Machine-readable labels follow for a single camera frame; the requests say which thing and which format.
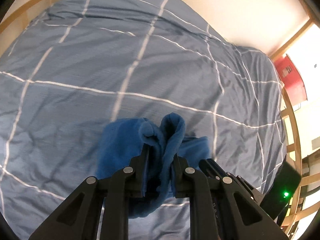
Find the red box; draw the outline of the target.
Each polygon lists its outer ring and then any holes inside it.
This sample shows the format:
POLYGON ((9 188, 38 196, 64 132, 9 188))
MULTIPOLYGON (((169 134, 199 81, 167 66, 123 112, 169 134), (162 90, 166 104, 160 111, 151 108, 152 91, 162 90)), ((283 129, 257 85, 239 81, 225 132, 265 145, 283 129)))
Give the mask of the red box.
POLYGON ((274 62, 278 75, 284 84, 291 105, 295 106, 308 99, 304 81, 290 59, 289 55, 285 54, 274 62))

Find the blue fleece pants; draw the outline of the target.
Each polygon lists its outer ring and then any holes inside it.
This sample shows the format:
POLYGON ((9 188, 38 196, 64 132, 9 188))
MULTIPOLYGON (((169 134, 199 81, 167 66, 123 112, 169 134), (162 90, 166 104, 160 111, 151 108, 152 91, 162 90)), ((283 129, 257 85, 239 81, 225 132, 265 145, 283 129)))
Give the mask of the blue fleece pants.
POLYGON ((98 179, 111 177, 141 155, 144 145, 149 149, 143 172, 142 198, 129 205, 129 217, 146 217, 175 192, 170 181, 170 166, 174 156, 185 158, 193 168, 210 157, 207 137, 186 134, 184 119, 166 115, 159 126, 147 118, 119 119, 108 124, 98 143, 98 179))

